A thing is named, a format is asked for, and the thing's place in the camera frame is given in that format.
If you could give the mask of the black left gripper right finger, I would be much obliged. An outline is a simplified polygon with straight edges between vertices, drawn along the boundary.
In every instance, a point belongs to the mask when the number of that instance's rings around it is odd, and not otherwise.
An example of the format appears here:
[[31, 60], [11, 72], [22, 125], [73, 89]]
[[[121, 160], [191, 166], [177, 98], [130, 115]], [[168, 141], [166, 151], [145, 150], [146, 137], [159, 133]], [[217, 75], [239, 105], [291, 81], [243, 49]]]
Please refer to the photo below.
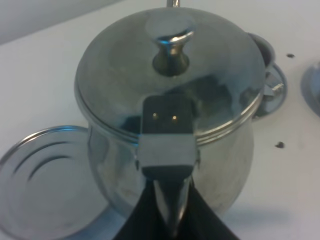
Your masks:
[[174, 238], [176, 240], [237, 240], [238, 237], [208, 206], [190, 178], [174, 181]]

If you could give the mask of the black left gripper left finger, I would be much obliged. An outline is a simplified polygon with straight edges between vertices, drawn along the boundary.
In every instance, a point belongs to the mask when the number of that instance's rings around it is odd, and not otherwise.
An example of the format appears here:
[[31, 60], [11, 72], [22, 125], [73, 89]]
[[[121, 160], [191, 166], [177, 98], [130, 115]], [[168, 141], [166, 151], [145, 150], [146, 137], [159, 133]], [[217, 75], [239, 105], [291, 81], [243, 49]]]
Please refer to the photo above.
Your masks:
[[133, 212], [114, 240], [170, 240], [158, 211], [154, 184], [147, 182]]

